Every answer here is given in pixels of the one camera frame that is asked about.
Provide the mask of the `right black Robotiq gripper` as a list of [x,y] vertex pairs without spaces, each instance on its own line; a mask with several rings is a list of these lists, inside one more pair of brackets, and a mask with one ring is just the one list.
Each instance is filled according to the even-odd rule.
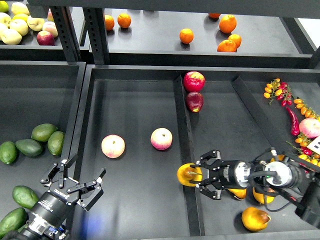
[[213,149],[200,156],[200,159],[191,164],[192,168],[204,168],[208,170],[208,178],[204,180],[191,180],[199,192],[212,200],[220,200],[223,190],[220,168],[222,166],[221,152]]

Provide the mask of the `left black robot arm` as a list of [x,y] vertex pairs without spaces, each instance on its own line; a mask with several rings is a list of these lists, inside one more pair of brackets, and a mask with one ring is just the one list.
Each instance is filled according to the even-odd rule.
[[4,240],[70,240],[70,231],[63,226],[69,213],[79,205],[89,211],[103,195],[101,183],[106,169],[89,182],[79,183],[68,176],[68,168],[77,155],[54,162],[40,179],[48,190],[30,210],[30,219],[9,230]]

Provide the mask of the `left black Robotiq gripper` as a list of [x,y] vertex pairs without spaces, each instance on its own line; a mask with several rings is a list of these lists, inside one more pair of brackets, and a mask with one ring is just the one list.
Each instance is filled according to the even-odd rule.
[[78,154],[74,153],[70,158],[54,162],[42,175],[39,182],[43,186],[50,187],[49,191],[66,205],[79,205],[85,211],[89,211],[103,195],[103,177],[106,169],[102,168],[98,175],[91,181],[78,183],[68,178],[68,169],[77,160]]

